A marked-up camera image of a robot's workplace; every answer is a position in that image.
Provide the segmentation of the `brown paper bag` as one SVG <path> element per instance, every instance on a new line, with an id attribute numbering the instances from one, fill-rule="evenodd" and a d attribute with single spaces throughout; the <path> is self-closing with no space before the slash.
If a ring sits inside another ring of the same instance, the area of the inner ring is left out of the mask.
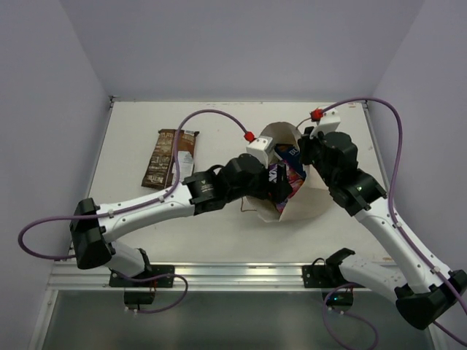
<path id="1" fill-rule="evenodd" d="M 292 144 L 297 147 L 301 134 L 291 123 L 273 122 L 261 131 L 260 136 L 269 137 L 276 144 Z M 304 183 L 291 199 L 287 200 L 282 211 L 271 200 L 247 196 L 246 201 L 264 222 L 285 222 L 320 216 L 333 205 L 332 197 L 312 165 L 304 166 L 304 171 L 306 174 Z"/>

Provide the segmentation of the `brown chocolate snack bag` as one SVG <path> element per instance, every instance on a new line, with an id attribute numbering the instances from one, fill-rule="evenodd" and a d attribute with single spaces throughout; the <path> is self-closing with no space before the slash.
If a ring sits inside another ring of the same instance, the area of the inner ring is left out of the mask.
<path id="1" fill-rule="evenodd" d="M 160 129 L 151 154 L 147 169 L 142 179 L 142 186 L 162 190 L 172 186 L 176 179 L 173 148 L 176 129 Z M 193 174 L 194 153 L 198 131 L 181 130 L 177 143 L 177 159 L 180 167 L 180 182 Z"/>

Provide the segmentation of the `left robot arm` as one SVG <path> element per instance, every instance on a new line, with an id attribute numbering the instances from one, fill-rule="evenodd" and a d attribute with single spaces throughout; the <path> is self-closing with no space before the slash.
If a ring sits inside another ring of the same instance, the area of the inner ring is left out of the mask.
<path id="1" fill-rule="evenodd" d="M 86 198 L 77 204 L 70 224 L 77 267 L 105 266 L 135 286 L 144 286 L 152 276 L 149 258 L 143 249 L 121 243 L 124 235 L 170 219 L 221 210 L 243 197 L 283 202 L 292 191 L 284 163 L 270 179 L 268 168 L 244 153 L 152 195 L 101 205 Z"/>

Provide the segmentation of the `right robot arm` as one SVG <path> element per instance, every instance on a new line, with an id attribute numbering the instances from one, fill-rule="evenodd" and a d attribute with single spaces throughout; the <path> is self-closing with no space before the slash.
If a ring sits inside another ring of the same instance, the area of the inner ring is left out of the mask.
<path id="1" fill-rule="evenodd" d="M 298 145 L 302 164 L 317 170 L 333 201 L 378 240 L 399 268 L 395 272 L 340 249 L 325 261 L 328 283 L 369 288 L 394 303 L 418 330 L 433 324 L 466 291 L 466 272 L 443 263 L 395 213 L 379 182 L 359 169 L 358 148 L 349 135 L 308 127 Z"/>

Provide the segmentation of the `purple berry candy bag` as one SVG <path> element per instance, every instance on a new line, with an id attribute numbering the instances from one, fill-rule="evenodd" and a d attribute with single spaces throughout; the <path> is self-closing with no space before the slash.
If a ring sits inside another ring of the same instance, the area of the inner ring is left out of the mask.
<path id="1" fill-rule="evenodd" d="M 285 192 L 287 193 L 287 196 L 284 197 L 283 201 L 277 202 L 275 200 L 272 200 L 277 211 L 281 214 L 287 202 L 298 192 L 302 184 L 304 183 L 304 180 L 300 177 L 300 175 L 289 166 L 287 162 L 283 162 L 285 165 L 285 170 L 287 174 L 287 182 L 290 185 L 290 190 L 286 187 Z M 272 163 L 269 165 L 268 170 L 269 170 L 269 181 L 272 182 L 273 184 L 277 183 L 277 169 L 278 169 L 279 163 Z"/>

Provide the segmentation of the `blue snack box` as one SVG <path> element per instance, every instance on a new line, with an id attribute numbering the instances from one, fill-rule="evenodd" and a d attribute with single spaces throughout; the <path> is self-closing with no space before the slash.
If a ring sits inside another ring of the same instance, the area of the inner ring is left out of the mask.
<path id="1" fill-rule="evenodd" d="M 286 162 L 302 180 L 305 180 L 306 172 L 300 162 L 301 154 L 298 148 L 292 144 L 276 144 L 274 154 L 279 160 Z"/>

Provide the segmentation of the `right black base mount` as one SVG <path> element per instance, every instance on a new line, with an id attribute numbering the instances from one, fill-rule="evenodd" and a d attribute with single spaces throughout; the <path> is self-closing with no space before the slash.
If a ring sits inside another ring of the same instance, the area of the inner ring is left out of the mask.
<path id="1" fill-rule="evenodd" d="M 328 292 L 347 284 L 335 264 L 328 264 L 324 258 L 318 257 L 311 264 L 301 267 L 301 278 L 306 289 L 320 289 L 323 299 Z M 325 304 L 327 307 L 348 311 L 353 306 L 354 293 L 352 287 L 345 287 L 334 292 L 328 297 Z"/>

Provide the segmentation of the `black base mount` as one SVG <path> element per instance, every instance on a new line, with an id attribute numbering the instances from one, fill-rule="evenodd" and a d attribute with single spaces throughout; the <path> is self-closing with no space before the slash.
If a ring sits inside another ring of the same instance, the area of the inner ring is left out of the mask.
<path id="1" fill-rule="evenodd" d="M 301 278 L 306 289 L 320 289 L 323 299 L 328 292 L 347 284 L 335 264 L 328 264 L 324 258 L 318 257 L 311 264 L 301 267 Z M 328 297 L 325 304 L 327 307 L 348 311 L 353 306 L 354 293 L 352 287 L 345 287 L 334 292 Z"/>
<path id="2" fill-rule="evenodd" d="M 109 286 L 112 288 L 138 288 L 140 291 L 125 291 L 123 302 L 125 307 L 134 314 L 155 314 L 175 307 L 183 300 L 184 295 L 171 304 L 156 309 L 148 309 L 155 301 L 157 288 L 172 288 L 174 284 L 175 267 L 173 265 L 151 264 L 142 273 L 129 279 L 123 278 L 119 273 L 112 271 L 109 277 Z"/>

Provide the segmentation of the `aluminium mounting rail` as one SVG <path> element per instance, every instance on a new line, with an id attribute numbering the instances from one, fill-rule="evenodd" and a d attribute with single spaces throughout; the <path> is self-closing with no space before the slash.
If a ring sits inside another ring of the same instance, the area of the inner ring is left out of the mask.
<path id="1" fill-rule="evenodd" d="M 325 282 L 305 282 L 311 274 L 303 273 L 297 263 L 195 263 L 174 262 L 175 273 L 185 277 L 190 292 L 311 292 L 330 289 Z M 80 270 L 74 262 L 57 262 L 49 276 L 48 291 L 138 291 L 148 287 L 111 287 L 111 272 L 99 267 Z"/>

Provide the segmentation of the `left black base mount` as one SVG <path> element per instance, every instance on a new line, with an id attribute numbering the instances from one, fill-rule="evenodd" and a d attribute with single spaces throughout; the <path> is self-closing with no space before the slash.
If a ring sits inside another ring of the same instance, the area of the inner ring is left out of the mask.
<path id="1" fill-rule="evenodd" d="M 112 271 L 109 277 L 109 286 L 112 288 L 138 288 L 140 291 L 125 291 L 123 302 L 125 307 L 134 314 L 155 314 L 175 307 L 183 300 L 184 295 L 171 304 L 156 309 L 148 309 L 155 301 L 157 288 L 172 288 L 174 284 L 175 267 L 173 265 L 151 264 L 142 273 L 129 279 L 123 278 L 119 273 Z"/>

